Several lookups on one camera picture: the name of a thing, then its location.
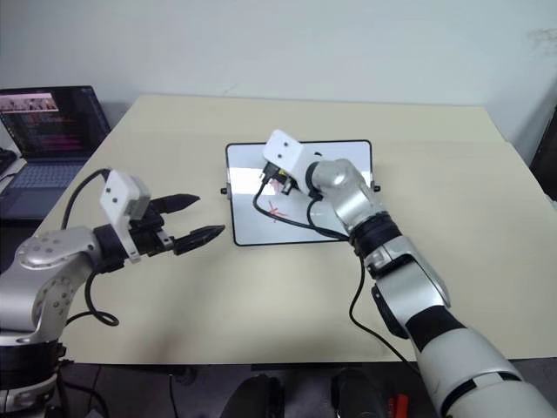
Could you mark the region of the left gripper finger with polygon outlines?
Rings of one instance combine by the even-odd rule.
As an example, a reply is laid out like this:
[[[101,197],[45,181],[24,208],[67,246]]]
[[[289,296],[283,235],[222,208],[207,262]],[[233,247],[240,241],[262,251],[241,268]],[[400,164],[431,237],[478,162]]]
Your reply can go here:
[[[175,255],[182,255],[208,244],[225,230],[224,225],[203,226],[191,231],[188,235],[175,239],[172,251]]]
[[[187,193],[178,193],[153,199],[151,205],[159,213],[180,212],[200,201],[200,197]]]

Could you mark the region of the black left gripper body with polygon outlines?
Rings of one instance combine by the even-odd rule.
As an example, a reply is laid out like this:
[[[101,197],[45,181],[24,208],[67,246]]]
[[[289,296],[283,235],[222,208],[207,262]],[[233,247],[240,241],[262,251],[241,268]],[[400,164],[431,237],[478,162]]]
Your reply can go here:
[[[164,213],[160,203],[150,203],[141,219],[130,221],[129,232],[140,255],[152,257],[173,249],[174,239],[164,230]]]

